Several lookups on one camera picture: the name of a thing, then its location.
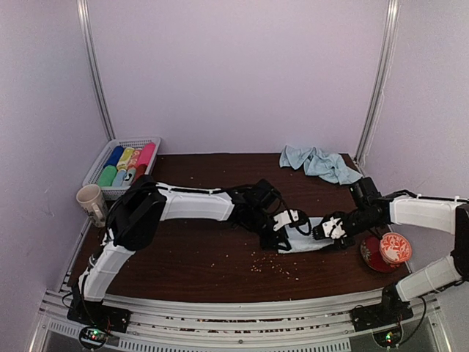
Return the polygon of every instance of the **wire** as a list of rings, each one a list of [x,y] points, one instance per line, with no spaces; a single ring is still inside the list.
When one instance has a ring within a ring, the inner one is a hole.
[[[330,232],[329,232],[329,235],[328,237],[330,238],[330,236],[332,235],[332,232],[334,232],[334,230],[342,223],[342,218],[340,218],[333,226],[332,226],[332,229],[330,229]]]
[[[292,211],[290,210],[290,207],[288,206],[287,202],[285,202],[285,199],[283,199],[281,195],[276,194],[276,196],[284,205],[284,208],[287,211],[288,216],[290,217],[290,221],[292,222],[292,224],[294,224],[295,220],[293,219]],[[309,217],[307,216],[306,218],[308,219],[306,222],[308,224],[308,231],[303,231],[297,224],[293,225],[293,227],[303,236],[309,236],[313,232],[313,227],[311,225],[311,222],[309,221]]]
[[[65,299],[66,299],[67,297],[71,296],[72,294],[73,294],[73,292],[69,292],[69,293],[67,293],[65,296],[62,296],[62,304],[63,304],[64,306],[66,306],[68,309],[72,309],[72,307],[65,304]]]
[[[420,328],[420,326],[422,325],[422,323],[424,322],[424,319],[425,319],[425,315],[426,315],[426,302],[425,302],[425,298],[423,297],[420,297],[420,299],[422,300],[422,302],[424,303],[424,312],[422,313],[422,318],[420,318],[420,321],[418,322],[416,328],[412,331],[412,333],[402,342],[399,342],[396,346],[397,348],[399,348],[400,346],[404,345],[407,341],[409,341],[413,335],[416,334],[418,328]]]
[[[91,314],[89,314],[88,308],[86,308],[85,299],[84,299],[84,297],[83,297],[83,292],[84,292],[84,288],[85,288],[85,281],[86,281],[86,278],[87,278],[87,277],[88,277],[88,275],[86,275],[86,276],[83,278],[83,281],[81,282],[81,290],[80,290],[81,303],[83,304],[83,308],[85,309],[85,312],[86,312],[86,314],[88,315],[89,320],[93,323],[93,325],[97,326],[97,324],[96,324],[95,321],[93,320],[93,317],[91,316]]]

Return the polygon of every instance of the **light blue towel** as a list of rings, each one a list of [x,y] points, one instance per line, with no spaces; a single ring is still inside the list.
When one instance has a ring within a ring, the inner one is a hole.
[[[290,166],[298,170],[301,165],[304,165],[307,176],[319,176],[330,183],[349,185],[363,177],[345,165],[339,154],[326,153],[316,147],[295,149],[287,145],[280,155],[280,167]]]

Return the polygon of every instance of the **crumpled cloth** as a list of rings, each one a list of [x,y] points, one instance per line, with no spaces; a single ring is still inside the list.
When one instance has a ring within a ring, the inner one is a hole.
[[[322,218],[309,218],[309,221],[311,222],[311,226],[315,227],[321,223]],[[308,224],[301,225],[300,228],[302,231],[308,231]],[[304,236],[300,234],[294,227],[286,226],[285,229],[287,230],[288,241],[290,242],[292,249],[289,251],[279,249],[278,253],[280,254],[319,251],[321,248],[334,243],[332,238],[325,238],[323,240],[316,241],[312,234],[309,236]]]
[[[280,155],[280,167],[290,166],[298,170],[303,165],[307,176],[319,176],[330,183],[349,185],[360,180],[360,172],[345,165],[344,159],[336,153],[326,153],[320,148],[294,148],[285,146]]]

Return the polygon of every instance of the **metal frame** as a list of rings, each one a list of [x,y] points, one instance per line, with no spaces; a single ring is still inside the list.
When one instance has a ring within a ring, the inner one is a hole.
[[[380,114],[383,103],[383,88],[385,80],[391,70],[391,61],[394,52],[394,43],[397,33],[397,20],[399,17],[399,0],[389,0],[388,17],[384,28],[383,44],[381,47],[381,56],[378,65],[376,80],[370,100],[368,113],[366,115],[365,126],[358,143],[355,160],[357,164],[363,168],[366,163],[366,156],[373,140],[374,130]]]
[[[42,351],[48,331],[78,336],[81,326],[67,320],[67,308],[62,304],[62,296],[69,291],[65,280],[60,293],[46,292],[28,351]],[[132,312],[127,333],[113,333],[109,347],[120,351],[300,352],[302,348],[341,343],[369,334],[371,331],[354,331],[349,312],[359,304],[379,302],[380,293],[381,290],[373,290],[251,304],[195,304],[108,295],[106,305]],[[435,295],[427,296],[426,301],[438,350],[451,352],[446,323]],[[70,300],[66,298],[65,303],[69,304]],[[415,316],[409,321],[419,320],[423,304],[417,299],[412,301],[412,307]]]
[[[116,134],[114,133],[111,118],[109,117],[108,106],[104,97],[103,84],[97,67],[95,44],[93,43],[91,23],[89,22],[88,0],[77,0],[77,5],[78,18],[80,19],[81,31],[83,32],[86,52],[88,54],[89,69],[91,70],[93,87],[95,88],[95,96],[100,110],[104,131],[106,132],[107,139],[110,141],[116,138]]]

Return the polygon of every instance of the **white cloth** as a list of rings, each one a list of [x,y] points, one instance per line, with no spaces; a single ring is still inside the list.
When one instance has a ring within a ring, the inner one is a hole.
[[[322,221],[322,218],[309,218],[311,222],[311,227],[315,227],[319,225]],[[317,251],[323,247],[329,246],[330,244],[334,243],[334,240],[331,238],[326,238],[324,240],[316,241],[313,238],[313,235],[310,234],[309,236],[301,235],[294,227],[286,226],[288,238],[292,249],[288,252],[283,251],[281,249],[278,250],[280,254],[289,254],[289,253],[301,253],[301,252],[311,252]],[[308,231],[308,224],[304,224],[300,226],[302,231]]]

